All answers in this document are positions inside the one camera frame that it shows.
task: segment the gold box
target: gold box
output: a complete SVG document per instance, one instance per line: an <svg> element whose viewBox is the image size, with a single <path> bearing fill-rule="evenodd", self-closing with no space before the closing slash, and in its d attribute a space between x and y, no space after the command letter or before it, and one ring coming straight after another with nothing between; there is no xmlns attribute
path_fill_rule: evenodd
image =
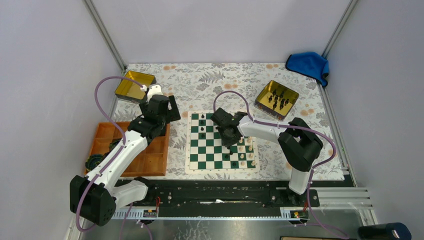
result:
<svg viewBox="0 0 424 240"><path fill-rule="evenodd" d="M136 71L128 71L125 74L125 77L135 80L147 87L156 83L155 76ZM140 89L139 85L125 79L122 80L116 88L115 94L119 99L133 103L142 103L143 98L146 96L146 94Z"/></svg>
<svg viewBox="0 0 424 240"><path fill-rule="evenodd" d="M254 101L254 105L258 109L273 116L274 118L283 120L292 109L298 98L299 93L284 85L279 84L274 80L271 80L260 92L259 96L257 96L256 100ZM281 100L284 100L282 108L280 108Z"/></svg>

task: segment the gray floor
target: gray floor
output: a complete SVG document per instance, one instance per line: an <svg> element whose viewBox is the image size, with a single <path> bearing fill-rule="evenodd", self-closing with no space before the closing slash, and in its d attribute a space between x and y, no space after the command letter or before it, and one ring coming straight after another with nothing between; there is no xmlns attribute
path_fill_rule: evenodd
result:
<svg viewBox="0 0 424 240"><path fill-rule="evenodd" d="M347 232L351 239L358 238L357 229L362 226L359 214L354 210L316 210L317 217L324 224L334 225ZM121 220L111 220L103 227L84 234L83 240L118 240ZM285 237L327 237L334 236L317 226L294 228L287 221L185 221L157 220L149 224L154 240L279 240ZM127 220L122 234L123 240L149 240L146 229Z"/></svg>

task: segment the green square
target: green square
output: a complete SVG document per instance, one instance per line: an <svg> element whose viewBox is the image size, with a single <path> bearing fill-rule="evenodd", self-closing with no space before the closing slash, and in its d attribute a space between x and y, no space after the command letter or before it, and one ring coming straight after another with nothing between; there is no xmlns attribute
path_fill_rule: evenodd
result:
<svg viewBox="0 0 424 240"><path fill-rule="evenodd" d="M230 160L230 155L228 153L223 153L222 154L222 160L223 161L229 161Z"/></svg>
<svg viewBox="0 0 424 240"><path fill-rule="evenodd" d="M240 142L240 140L238 140L237 141L237 146L243 146L245 144L245 140L246 139L244 139L244 138L243 138L243 141L241 141L241 142Z"/></svg>
<svg viewBox="0 0 424 240"><path fill-rule="evenodd" d="M253 146L252 146L252 150L249 150L250 146L246 146L246 153L253 153Z"/></svg>
<svg viewBox="0 0 424 240"><path fill-rule="evenodd" d="M199 146L199 140L191 140L190 146L191 147L197 147L197 146Z"/></svg>
<svg viewBox="0 0 424 240"><path fill-rule="evenodd" d="M205 161L199 161L197 163L198 168L197 169L206 169L206 162Z"/></svg>
<svg viewBox="0 0 424 240"><path fill-rule="evenodd" d="M213 162L213 161L214 161L214 155L206 154L206 162Z"/></svg>
<svg viewBox="0 0 424 240"><path fill-rule="evenodd" d="M206 147L212 147L214 145L213 139L206 139Z"/></svg>
<svg viewBox="0 0 424 240"><path fill-rule="evenodd" d="M213 147L213 152L216 154L220 154L223 152L223 147L222 146L214 146Z"/></svg>
<svg viewBox="0 0 424 240"><path fill-rule="evenodd" d="M214 126L206 126L206 132L207 133L213 133L214 132Z"/></svg>
<svg viewBox="0 0 424 240"><path fill-rule="evenodd" d="M215 162L215 169L222 169L223 168L223 162L222 161L216 161Z"/></svg>
<svg viewBox="0 0 424 240"><path fill-rule="evenodd" d="M247 168L248 169L254 169L254 168L256 168L255 164L252 165L252 163L253 163L253 161L247 161Z"/></svg>
<svg viewBox="0 0 424 240"><path fill-rule="evenodd" d="M238 161L232 161L230 162L231 169L238 169L239 168L239 162Z"/></svg>
<svg viewBox="0 0 424 240"><path fill-rule="evenodd" d="M197 162L197 161L198 161L198 155L190 154L190 162Z"/></svg>
<svg viewBox="0 0 424 240"><path fill-rule="evenodd" d="M199 146L197 148L198 154L205 154L206 153L206 147L205 146Z"/></svg>
<svg viewBox="0 0 424 240"><path fill-rule="evenodd" d="M230 146L229 150L233 153L237 153L237 146Z"/></svg>

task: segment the chessboard border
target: chessboard border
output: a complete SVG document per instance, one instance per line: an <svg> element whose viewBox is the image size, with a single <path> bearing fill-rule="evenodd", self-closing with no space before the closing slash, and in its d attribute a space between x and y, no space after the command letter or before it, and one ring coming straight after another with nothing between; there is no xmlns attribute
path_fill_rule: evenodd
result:
<svg viewBox="0 0 424 240"><path fill-rule="evenodd" d="M230 110L229 113L236 113L243 110ZM216 174L216 173L227 173L227 174L244 174L244 173L257 173L260 171L261 166L259 164L258 156L258 144L255 137L252 137L253 145L253 159L255 162L255 168L235 168L235 169L190 169L190 142L192 133L192 114L210 114L213 110L192 110L187 113L187 136L185 143L185 164L184 171L186 174Z"/></svg>

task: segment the black cylinder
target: black cylinder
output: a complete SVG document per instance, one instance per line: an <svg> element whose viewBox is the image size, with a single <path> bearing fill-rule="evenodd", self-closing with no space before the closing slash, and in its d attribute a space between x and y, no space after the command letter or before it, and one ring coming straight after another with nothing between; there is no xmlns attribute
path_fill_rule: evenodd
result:
<svg viewBox="0 0 424 240"><path fill-rule="evenodd" d="M400 222L361 226L358 228L361 240L411 240L412 236L405 224Z"/></svg>

